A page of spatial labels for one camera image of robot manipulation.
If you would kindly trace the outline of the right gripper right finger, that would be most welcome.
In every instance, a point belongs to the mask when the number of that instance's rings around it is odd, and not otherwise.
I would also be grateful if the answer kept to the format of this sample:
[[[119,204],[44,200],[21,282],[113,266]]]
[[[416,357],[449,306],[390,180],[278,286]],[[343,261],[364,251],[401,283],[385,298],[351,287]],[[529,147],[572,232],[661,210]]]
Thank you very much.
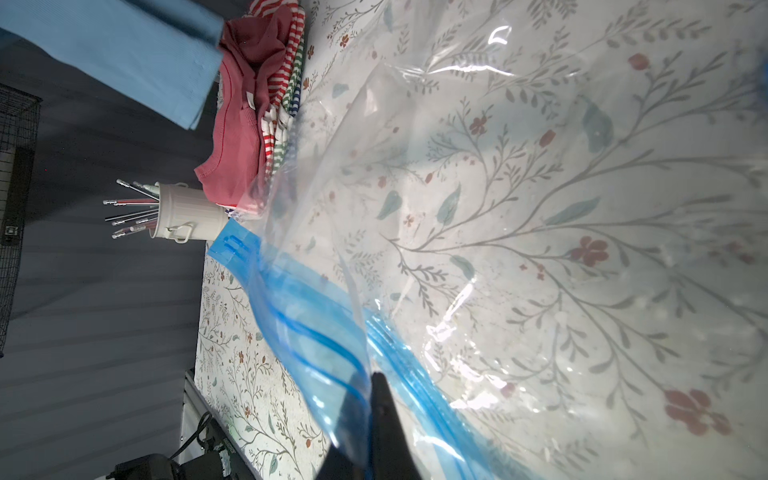
[[[370,460],[367,478],[374,480],[421,480],[410,453],[386,376],[371,377]]]

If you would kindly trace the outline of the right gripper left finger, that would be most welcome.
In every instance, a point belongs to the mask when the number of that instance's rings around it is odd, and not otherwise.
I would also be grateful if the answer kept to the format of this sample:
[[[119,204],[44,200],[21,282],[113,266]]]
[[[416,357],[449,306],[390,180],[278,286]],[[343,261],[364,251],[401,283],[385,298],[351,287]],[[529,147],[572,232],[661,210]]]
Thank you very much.
[[[351,462],[339,449],[332,446],[318,470],[316,480],[363,480],[364,469]]]

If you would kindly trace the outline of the clear vacuum bag blue zipper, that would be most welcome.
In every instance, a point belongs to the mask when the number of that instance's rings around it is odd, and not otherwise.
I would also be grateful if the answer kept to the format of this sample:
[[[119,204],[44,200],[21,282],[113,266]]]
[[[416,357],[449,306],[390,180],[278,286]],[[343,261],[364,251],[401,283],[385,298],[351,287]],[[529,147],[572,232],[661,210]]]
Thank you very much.
[[[765,478],[766,3],[305,9],[252,227],[345,307],[421,474]]]

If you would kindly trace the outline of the green white striped tank top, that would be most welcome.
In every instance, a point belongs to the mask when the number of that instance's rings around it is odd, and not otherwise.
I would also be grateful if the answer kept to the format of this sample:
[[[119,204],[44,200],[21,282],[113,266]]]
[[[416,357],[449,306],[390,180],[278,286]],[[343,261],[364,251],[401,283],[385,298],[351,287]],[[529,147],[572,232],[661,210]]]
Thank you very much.
[[[301,100],[301,78],[305,59],[305,39],[301,37],[296,57],[290,72],[285,95],[278,107],[271,107],[262,126],[266,127],[265,152],[267,154],[266,174],[272,180],[282,166],[288,142],[288,133],[298,113]]]

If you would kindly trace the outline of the red white striped tank top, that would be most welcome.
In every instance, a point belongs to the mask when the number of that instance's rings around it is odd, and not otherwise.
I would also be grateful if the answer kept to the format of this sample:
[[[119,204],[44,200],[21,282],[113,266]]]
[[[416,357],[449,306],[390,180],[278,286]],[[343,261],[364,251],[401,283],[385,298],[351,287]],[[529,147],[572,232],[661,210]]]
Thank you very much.
[[[249,16],[271,17],[281,7],[287,7],[291,14],[291,20],[288,25],[288,39],[285,47],[283,60],[277,72],[268,79],[268,90],[270,97],[270,107],[261,120],[262,133],[265,137],[266,127],[262,126],[262,121],[268,114],[271,107],[278,107],[281,99],[286,93],[289,82],[290,72],[296,57],[301,37],[304,37],[306,26],[306,13],[297,1],[253,1],[248,9]]]

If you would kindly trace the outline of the maroon garment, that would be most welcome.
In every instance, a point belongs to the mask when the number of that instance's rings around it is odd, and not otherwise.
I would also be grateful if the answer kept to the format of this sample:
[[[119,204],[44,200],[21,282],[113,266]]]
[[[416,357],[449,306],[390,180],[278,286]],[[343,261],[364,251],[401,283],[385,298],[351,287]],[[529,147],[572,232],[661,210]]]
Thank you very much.
[[[252,184],[265,185],[266,147],[261,121],[289,52],[294,3],[225,23],[219,50],[222,102],[215,117],[213,151],[195,169],[207,199],[235,207]]]

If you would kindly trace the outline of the light blue garment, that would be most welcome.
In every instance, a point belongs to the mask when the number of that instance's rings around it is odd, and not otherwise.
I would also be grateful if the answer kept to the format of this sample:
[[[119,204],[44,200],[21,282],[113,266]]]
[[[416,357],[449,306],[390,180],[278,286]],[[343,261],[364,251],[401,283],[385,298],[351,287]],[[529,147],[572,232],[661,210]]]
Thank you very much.
[[[4,1],[1,28],[153,110],[197,127],[224,19],[195,1]]]

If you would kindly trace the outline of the white mug pen holder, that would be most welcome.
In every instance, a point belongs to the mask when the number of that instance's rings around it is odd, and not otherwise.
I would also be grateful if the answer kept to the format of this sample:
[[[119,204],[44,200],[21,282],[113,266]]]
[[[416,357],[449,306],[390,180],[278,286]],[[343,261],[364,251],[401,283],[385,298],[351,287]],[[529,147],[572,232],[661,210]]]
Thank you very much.
[[[224,208],[210,202],[202,190],[182,184],[158,184],[159,208],[155,239],[185,244],[191,240],[214,241],[227,224]]]

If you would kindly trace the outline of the pens in mug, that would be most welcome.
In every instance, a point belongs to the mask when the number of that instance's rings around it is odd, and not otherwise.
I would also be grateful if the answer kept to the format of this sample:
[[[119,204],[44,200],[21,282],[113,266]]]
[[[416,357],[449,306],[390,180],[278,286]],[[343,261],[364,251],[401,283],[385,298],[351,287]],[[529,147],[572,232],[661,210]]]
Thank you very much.
[[[158,225],[160,210],[160,185],[118,178],[115,183],[133,194],[130,198],[112,198],[102,201],[104,207],[118,210],[107,215],[104,222],[114,227],[112,240],[119,240],[136,234],[151,234]]]

